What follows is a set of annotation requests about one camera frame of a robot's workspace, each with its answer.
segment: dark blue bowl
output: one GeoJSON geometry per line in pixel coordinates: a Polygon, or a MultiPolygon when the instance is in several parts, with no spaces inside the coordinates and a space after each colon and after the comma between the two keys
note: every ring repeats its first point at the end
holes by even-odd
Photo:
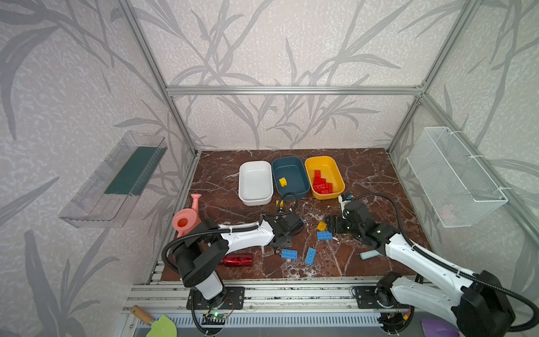
{"type": "MultiPolygon", "coordinates": [[[[294,192],[298,198],[304,198],[310,191],[309,177],[303,162],[296,156],[278,158],[271,164],[273,181],[277,187],[277,192],[283,195],[287,192],[294,192]],[[279,179],[285,178],[287,185],[281,187],[279,179]]],[[[294,200],[294,196],[289,195],[285,200],[294,200]]]]}

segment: wall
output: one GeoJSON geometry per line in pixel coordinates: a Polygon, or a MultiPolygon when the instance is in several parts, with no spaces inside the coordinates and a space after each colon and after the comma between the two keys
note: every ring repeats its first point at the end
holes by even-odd
{"type": "Polygon", "coordinates": [[[5,1],[0,23],[0,335],[110,335],[191,156],[114,2],[5,1]],[[125,226],[60,220],[127,130],[169,149],[125,226]]]}
{"type": "MultiPolygon", "coordinates": [[[[464,1],[132,0],[169,86],[419,85],[464,1]]],[[[411,97],[188,96],[198,148],[384,147],[411,97]]]]}
{"type": "MultiPolygon", "coordinates": [[[[538,1],[483,1],[429,95],[519,194],[539,211],[538,1]]],[[[434,249],[472,270],[488,270],[503,286],[539,304],[539,250],[506,207],[471,227],[445,228],[406,157],[426,126],[437,126],[420,108],[392,153],[403,185],[434,249]]],[[[513,301],[517,321],[530,310],[513,301]]],[[[535,336],[539,329],[522,333],[535,336]]]]}

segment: marble tabletop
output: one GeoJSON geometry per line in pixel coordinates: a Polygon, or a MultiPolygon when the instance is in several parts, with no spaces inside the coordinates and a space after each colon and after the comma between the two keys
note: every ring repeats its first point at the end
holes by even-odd
{"type": "MultiPolygon", "coordinates": [[[[204,151],[191,185],[191,193],[200,193],[199,215],[202,220],[213,219],[218,224],[255,222],[260,214],[276,211],[279,195],[275,190],[272,201],[263,206],[245,206],[238,197],[238,170],[241,164],[253,160],[273,160],[297,156],[303,162],[313,156],[327,155],[335,159],[344,179],[345,190],[354,196],[380,192],[394,198],[403,216],[404,228],[409,237],[430,249],[425,234],[406,198],[403,187],[384,149],[331,149],[331,150],[256,150],[256,151],[204,151]]],[[[378,222],[397,226],[393,206],[381,197],[363,200],[378,222]]],[[[291,207],[293,201],[286,202],[291,207]]],[[[191,206],[189,198],[186,207],[191,206]]],[[[300,199],[297,214],[306,220],[303,231],[294,237],[292,247],[298,251],[297,260],[287,260],[274,253],[271,247],[251,247],[240,253],[253,254],[252,267],[219,266],[222,279],[308,278],[342,276],[383,276],[389,271],[414,275],[414,271],[387,257],[360,258],[368,251],[365,245],[348,235],[334,235],[336,240],[316,237],[319,221],[326,215],[340,213],[337,199],[317,200],[309,192],[300,199]],[[316,249],[314,264],[305,263],[309,247],[316,249]]],[[[179,275],[165,268],[163,281],[179,280],[179,275]]]]}

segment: green trowel blade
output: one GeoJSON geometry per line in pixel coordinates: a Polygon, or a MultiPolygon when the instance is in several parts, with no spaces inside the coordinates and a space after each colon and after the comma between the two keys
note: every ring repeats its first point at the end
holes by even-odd
{"type": "Polygon", "coordinates": [[[151,324],[151,331],[146,335],[146,337],[177,337],[178,329],[176,329],[176,324],[170,320],[170,318],[165,315],[161,315],[159,320],[154,321],[151,324]]]}

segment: yellow bowl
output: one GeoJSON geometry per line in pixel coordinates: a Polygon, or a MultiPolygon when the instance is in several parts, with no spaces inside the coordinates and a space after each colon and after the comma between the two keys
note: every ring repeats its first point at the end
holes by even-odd
{"type": "Polygon", "coordinates": [[[338,170],[337,163],[330,156],[311,157],[305,160],[305,169],[309,176],[310,189],[313,191],[315,198],[319,200],[334,199],[344,192],[344,181],[341,173],[338,170]],[[333,193],[320,194],[313,189],[314,171],[319,170],[322,178],[326,179],[327,183],[333,184],[333,193]]]}

